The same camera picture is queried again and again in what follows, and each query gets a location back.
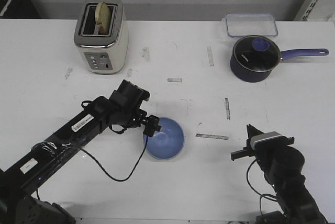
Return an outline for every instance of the white table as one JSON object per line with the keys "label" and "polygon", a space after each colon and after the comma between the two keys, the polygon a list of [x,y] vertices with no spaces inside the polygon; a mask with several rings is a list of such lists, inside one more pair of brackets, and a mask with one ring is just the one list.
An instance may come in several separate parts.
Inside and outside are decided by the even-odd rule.
{"label": "white table", "polygon": [[[281,50],[327,48],[330,54],[282,62],[259,83],[241,81],[231,72],[235,40],[221,22],[128,21],[126,63],[114,75],[85,68],[73,43],[75,24],[0,20],[1,168],[9,168],[77,115],[81,101],[109,97],[123,79],[148,90],[151,98],[142,108],[179,122],[186,142],[180,155],[168,161],[146,153],[124,183],[111,181],[79,153],[40,188],[42,200],[84,220],[252,221],[260,214],[259,197],[245,181],[253,158],[230,160],[230,152],[245,146],[245,126],[252,124],[295,137],[293,146],[306,160],[306,187],[328,221],[335,221],[333,23],[278,22],[279,35],[273,40]],[[211,53],[214,66],[209,64]],[[119,136],[106,130],[87,150],[112,175],[124,178],[143,148],[142,131],[130,129]],[[229,139],[199,138],[197,133]],[[256,165],[250,180],[257,190],[273,193]],[[279,209],[263,201],[264,212]]]}

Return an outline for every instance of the toaster slot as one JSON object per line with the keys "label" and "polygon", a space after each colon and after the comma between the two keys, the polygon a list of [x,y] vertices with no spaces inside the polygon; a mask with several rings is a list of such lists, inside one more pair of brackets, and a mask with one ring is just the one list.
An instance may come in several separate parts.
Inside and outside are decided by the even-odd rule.
{"label": "toaster slot", "polygon": [[111,21],[109,25],[108,34],[106,35],[99,34],[99,29],[95,22],[95,17],[94,17],[96,6],[97,6],[97,3],[88,4],[86,6],[86,10],[84,13],[85,17],[83,19],[80,36],[110,37],[110,35],[113,33],[114,18],[115,18],[115,14],[117,10],[117,5],[107,4],[107,7],[109,8],[109,11],[111,13]]}

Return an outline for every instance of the saucepan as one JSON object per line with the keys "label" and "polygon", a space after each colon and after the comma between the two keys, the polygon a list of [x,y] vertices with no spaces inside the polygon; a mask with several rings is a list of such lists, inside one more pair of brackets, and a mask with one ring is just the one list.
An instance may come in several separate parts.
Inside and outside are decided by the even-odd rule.
{"label": "saucepan", "polygon": [[328,55],[327,49],[293,49],[280,51],[269,38],[245,36],[239,39],[232,50],[230,68],[246,82],[259,82],[266,79],[280,63],[298,56]]}

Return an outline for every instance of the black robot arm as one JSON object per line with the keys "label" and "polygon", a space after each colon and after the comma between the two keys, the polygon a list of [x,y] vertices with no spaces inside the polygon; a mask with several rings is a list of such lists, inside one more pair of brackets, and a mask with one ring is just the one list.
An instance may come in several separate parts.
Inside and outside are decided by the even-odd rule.
{"label": "black robot arm", "polygon": [[84,110],[5,172],[0,170],[1,224],[69,224],[74,219],[59,205],[31,197],[48,178],[71,159],[79,148],[112,125],[124,129],[145,125],[144,134],[160,130],[159,118],[139,107],[149,92],[123,80],[109,99],[85,101]]}
{"label": "black robot arm", "polygon": [[305,159],[297,149],[288,145],[294,138],[287,138],[277,132],[263,133],[247,125],[247,146],[231,153],[235,160],[244,156],[255,156],[264,172],[265,180],[276,192],[276,200],[283,210],[258,216],[256,222],[273,224],[324,224],[325,217],[319,211],[315,200],[304,186],[301,174]]}

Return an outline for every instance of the clear container lid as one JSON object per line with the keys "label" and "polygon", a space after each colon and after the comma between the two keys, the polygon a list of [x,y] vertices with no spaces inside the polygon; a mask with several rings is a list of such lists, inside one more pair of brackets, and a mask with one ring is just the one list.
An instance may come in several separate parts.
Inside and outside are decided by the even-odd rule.
{"label": "clear container lid", "polygon": [[227,33],[230,37],[278,35],[276,21],[272,14],[227,14],[223,20],[226,21]]}

